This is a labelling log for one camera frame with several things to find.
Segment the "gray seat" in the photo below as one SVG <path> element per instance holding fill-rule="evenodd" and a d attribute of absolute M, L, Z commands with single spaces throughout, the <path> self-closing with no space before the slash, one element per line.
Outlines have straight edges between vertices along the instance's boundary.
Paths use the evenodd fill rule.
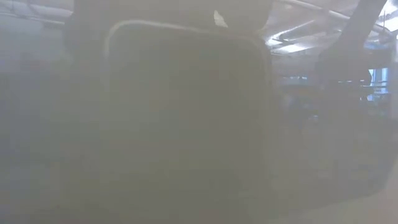
<path fill-rule="evenodd" d="M 264 223 L 272 88 L 261 47 L 143 21 L 114 30 L 108 47 L 118 175 L 107 207 L 132 223 Z"/>

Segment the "fluorescent light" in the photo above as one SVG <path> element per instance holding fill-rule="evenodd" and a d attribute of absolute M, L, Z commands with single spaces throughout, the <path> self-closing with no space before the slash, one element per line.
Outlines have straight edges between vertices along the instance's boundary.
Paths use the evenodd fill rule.
<path fill-rule="evenodd" d="M 274 35 L 272 35 L 272 36 L 270 36 L 270 37 L 267 37 L 267 38 L 268 38 L 268 40 L 275 40 L 275 41 L 277 41 L 276 39 L 279 39 L 280 36 L 281 36 L 282 34 L 285 34 L 285 33 L 287 33 L 287 32 L 290 32 L 290 31 L 292 31 L 292 30 L 295 30 L 295 29 L 298 29 L 298 28 L 301 28 L 301 27 L 305 27 L 306 25 L 311 24 L 311 23 L 313 23 L 314 21 L 315 21 L 315 20 L 311 20 L 311 21 L 308 21 L 308 22 L 306 22 L 306 23 L 303 23 L 303 24 L 300 24 L 300 25 L 298 25 L 298 26 L 295 26 L 295 27 L 293 27 L 293 28 L 290 28 L 290 29 L 287 29 L 287 30 L 283 30 L 282 32 L 279 32 L 279 33 L 274 34 Z"/>
<path fill-rule="evenodd" d="M 281 41 L 279 41 L 279 40 L 274 40 L 274 39 L 269 39 L 269 40 L 267 40 L 266 41 L 266 44 L 268 45 L 268 46 L 275 46 L 275 45 L 278 45 L 278 44 L 281 44 L 282 42 Z"/>
<path fill-rule="evenodd" d="M 384 5 L 384 8 L 381 10 L 380 16 L 383 16 L 384 14 L 386 15 L 391 14 L 396 10 L 398 10 L 398 7 L 393 5 L 392 0 L 388 0 Z"/>
<path fill-rule="evenodd" d="M 276 49 L 275 51 L 280 52 L 280 53 L 293 53 L 293 52 L 299 52 L 299 51 L 302 51 L 305 49 L 308 49 L 308 47 L 302 46 L 300 44 L 292 44 L 292 45 L 288 45 L 288 46 Z"/>
<path fill-rule="evenodd" d="M 398 17 L 386 20 L 385 27 L 390 31 L 398 30 Z"/>

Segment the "ceiling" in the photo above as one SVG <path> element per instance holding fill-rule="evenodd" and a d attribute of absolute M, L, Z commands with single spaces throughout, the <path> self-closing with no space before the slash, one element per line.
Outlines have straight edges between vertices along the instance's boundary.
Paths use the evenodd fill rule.
<path fill-rule="evenodd" d="M 261 34 L 281 75 L 312 70 L 317 55 L 338 39 L 359 0 L 276 0 Z M 369 35 L 377 45 L 383 31 L 398 30 L 398 1 L 388 0 Z"/>

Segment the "ceiling light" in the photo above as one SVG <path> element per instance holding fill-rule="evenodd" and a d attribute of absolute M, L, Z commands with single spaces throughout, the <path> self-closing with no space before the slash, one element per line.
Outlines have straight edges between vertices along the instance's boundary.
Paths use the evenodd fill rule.
<path fill-rule="evenodd" d="M 380 12 L 380 16 L 388 15 L 398 10 L 398 7 L 392 3 L 392 0 L 388 0 L 384 5 L 384 8 Z"/>
<path fill-rule="evenodd" d="M 279 49 L 276 49 L 275 51 L 278 53 L 293 53 L 293 52 L 299 52 L 302 50 L 308 49 L 308 47 L 306 46 L 302 46 L 300 44 L 292 44 L 292 45 L 288 45 L 285 47 L 281 47 Z"/>
<path fill-rule="evenodd" d="M 281 43 L 282 43 L 282 41 L 274 40 L 274 39 L 269 39 L 266 41 L 266 44 L 270 47 L 281 44 Z"/>
<path fill-rule="evenodd" d="M 389 31 L 391 32 L 398 30 L 398 17 L 386 20 L 384 23 L 384 27 L 389 29 Z"/>
<path fill-rule="evenodd" d="M 280 36 L 281 36 L 282 34 L 285 34 L 285 33 L 287 33 L 287 32 L 293 31 L 293 30 L 295 30 L 295 29 L 299 29 L 299 28 L 301 28 L 301 27 L 305 27 L 305 26 L 307 26 L 307 25 L 309 25 L 309 24 L 311 24 L 311 23 L 313 23 L 313 22 L 315 22 L 315 20 L 311 20 L 311 21 L 305 22 L 305 23 L 300 24 L 300 25 L 298 25 L 298 26 L 295 26 L 295 27 L 293 27 L 293 28 L 291 28 L 291 29 L 283 30 L 282 32 L 279 32 L 279 33 L 274 34 L 274 35 L 272 35 L 272 36 L 270 36 L 270 37 L 267 37 L 267 38 L 268 38 L 269 40 L 271 40 L 271 39 L 274 39 L 274 40 L 280 39 Z"/>

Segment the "pipe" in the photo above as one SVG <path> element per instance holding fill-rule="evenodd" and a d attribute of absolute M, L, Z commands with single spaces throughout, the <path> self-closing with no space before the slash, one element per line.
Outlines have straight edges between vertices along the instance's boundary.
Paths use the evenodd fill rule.
<path fill-rule="evenodd" d="M 386 32 L 387 29 L 383 26 L 375 25 L 386 2 L 387 0 L 360 0 L 336 44 L 343 48 L 355 45 L 361 48 L 372 30 L 380 34 Z"/>
<path fill-rule="evenodd" d="M 60 26 L 65 25 L 64 22 L 60 22 L 60 21 L 53 21 L 50 19 L 43 19 L 43 18 L 33 17 L 33 16 L 20 16 L 20 15 L 15 15 L 13 13 L 8 13 L 8 12 L 0 12 L 0 16 L 8 16 L 8 17 L 13 17 L 13 18 L 27 19 L 27 20 L 31 20 L 31 21 L 44 22 L 44 23 L 60 25 Z"/>
<path fill-rule="evenodd" d="M 313 11 L 319 11 L 319 12 L 324 12 L 325 11 L 325 9 L 323 7 L 316 6 L 314 4 L 311 4 L 311 3 L 308 3 L 308 2 L 303 2 L 303 1 L 300 1 L 300 0 L 277 0 L 277 2 L 280 2 L 282 4 L 290 4 L 290 5 L 293 5 L 293 6 L 298 6 L 298 7 L 302 7 L 304 9 L 310 9 L 310 10 L 313 10 Z M 344 15 L 344 14 L 342 14 L 340 12 L 336 12 L 334 10 L 328 10 L 327 13 L 332 18 L 335 18 L 335 19 L 339 19 L 339 20 L 342 20 L 342 21 L 349 21 L 350 20 L 350 16 Z M 276 34 L 275 33 L 274 34 L 267 34 L 264 37 L 264 39 L 267 40 L 267 39 L 273 38 L 275 36 L 278 36 L 278 34 L 280 34 L 280 33 L 284 34 L 284 33 L 287 33 L 287 32 L 292 32 L 295 29 L 302 28 L 302 27 L 303 26 L 297 25 L 297 23 L 295 23 L 295 25 L 293 27 L 290 26 L 290 28 L 285 29 L 285 31 L 277 32 Z M 389 30 L 386 30 L 383 26 L 380 26 L 378 24 L 375 24 L 373 26 L 373 31 L 375 31 L 377 33 L 387 32 L 387 35 L 392 36 L 392 34 L 391 34 L 391 32 Z M 258 34 L 262 34 L 264 36 L 264 34 L 266 33 L 266 30 L 265 29 L 261 29 L 257 33 Z"/>

